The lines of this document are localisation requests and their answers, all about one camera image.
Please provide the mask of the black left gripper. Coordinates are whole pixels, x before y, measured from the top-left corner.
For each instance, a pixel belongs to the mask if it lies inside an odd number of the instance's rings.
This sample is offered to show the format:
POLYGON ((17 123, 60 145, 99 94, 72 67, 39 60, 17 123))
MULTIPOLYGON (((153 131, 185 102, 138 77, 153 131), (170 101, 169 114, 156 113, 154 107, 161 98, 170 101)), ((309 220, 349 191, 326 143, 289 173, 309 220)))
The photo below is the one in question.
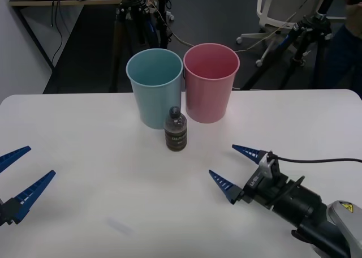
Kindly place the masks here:
MULTIPOLYGON (((0 156, 0 173, 30 150, 30 146, 26 146, 0 156)), ((3 210, 3 203, 0 203, 0 226, 4 223, 10 225, 13 222, 19 224, 29 213, 32 205, 40 197, 55 175, 56 172, 51 170, 24 191, 6 201, 5 212, 3 210)))

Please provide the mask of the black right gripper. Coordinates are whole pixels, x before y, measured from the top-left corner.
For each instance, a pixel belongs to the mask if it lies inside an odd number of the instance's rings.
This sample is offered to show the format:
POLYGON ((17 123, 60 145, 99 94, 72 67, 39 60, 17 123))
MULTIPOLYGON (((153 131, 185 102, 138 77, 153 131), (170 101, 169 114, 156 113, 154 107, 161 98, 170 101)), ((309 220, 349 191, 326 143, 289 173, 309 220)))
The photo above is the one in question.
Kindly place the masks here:
MULTIPOLYGON (((257 165, 264 155, 267 154, 267 151, 265 150, 257 150, 235 144, 232 145, 232 148, 257 165)), ((209 170, 209 174, 232 205, 238 201, 245 201, 248 204, 255 201, 267 209, 270 209, 273 206, 273 210, 289 210, 289 204, 283 199, 270 205, 270 202, 276 199, 277 196, 284 191, 284 187, 289 179, 289 177, 284 174, 281 174, 274 179, 268 179, 260 170, 256 170, 247 180, 243 189, 212 170, 209 170)))

